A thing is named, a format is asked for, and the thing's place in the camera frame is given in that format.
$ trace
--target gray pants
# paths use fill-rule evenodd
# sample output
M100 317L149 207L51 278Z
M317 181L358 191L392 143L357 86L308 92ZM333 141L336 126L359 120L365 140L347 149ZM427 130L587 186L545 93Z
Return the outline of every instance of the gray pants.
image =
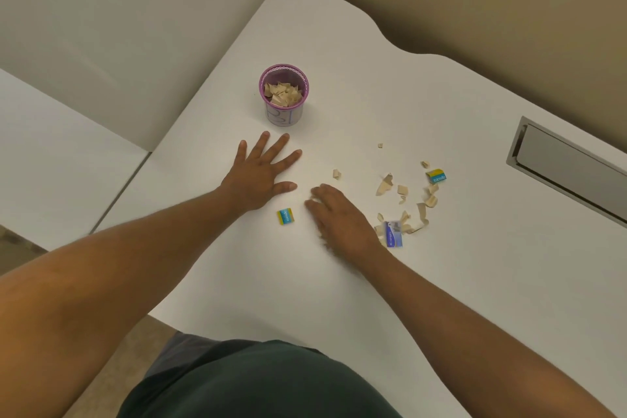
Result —
M219 343L219 340L176 331L174 336L164 345L144 378L163 372L168 368L187 365Z

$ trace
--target green shirt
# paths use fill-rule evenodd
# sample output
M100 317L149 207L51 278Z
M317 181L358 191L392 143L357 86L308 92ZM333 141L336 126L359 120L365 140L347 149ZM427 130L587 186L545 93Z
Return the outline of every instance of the green shirt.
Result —
M225 341L152 375L118 418L378 417L400 415L346 365L281 341Z

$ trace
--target floor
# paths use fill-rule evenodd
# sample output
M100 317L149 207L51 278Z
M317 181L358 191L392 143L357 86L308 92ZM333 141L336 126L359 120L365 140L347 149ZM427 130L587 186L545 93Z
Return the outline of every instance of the floor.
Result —
M0 276L46 251L0 225ZM114 418L124 398L141 380L174 329L145 317L124 338L65 418Z

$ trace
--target desk surface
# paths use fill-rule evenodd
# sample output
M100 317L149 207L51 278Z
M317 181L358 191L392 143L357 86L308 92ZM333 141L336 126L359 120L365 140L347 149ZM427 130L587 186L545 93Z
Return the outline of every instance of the desk surface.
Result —
M0 70L0 224L51 250L88 234L146 152Z
M448 58L397 49L342 0L266 0L103 226L213 189L240 139L264 129L276 139L256 86L275 63L311 86L288 129L303 157L286 178L300 188L229 228L156 318L217 339L311 345L406 416L466 415L374 290L327 254L302 205L326 182L372 224L378 212L399 217L396 193L374 195L391 172L417 217L426 159L448 180L431 225L394 253L627 414L627 229L506 165L521 116L623 169L627 156ZM296 221L280 226L286 207Z

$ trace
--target purple cup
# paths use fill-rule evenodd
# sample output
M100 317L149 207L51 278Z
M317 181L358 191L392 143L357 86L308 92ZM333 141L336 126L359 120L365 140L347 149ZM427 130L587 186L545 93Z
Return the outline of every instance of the purple cup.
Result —
M289 83L292 86L298 86L301 90L303 98L295 105L290 107L280 107L273 105L270 100L265 97L264 85L266 83ZM296 124L303 115L303 105L309 94L309 81L307 76L292 65L273 65L262 73L259 78L259 94L262 95L263 101L266 103L266 116L268 121L276 126L287 128Z

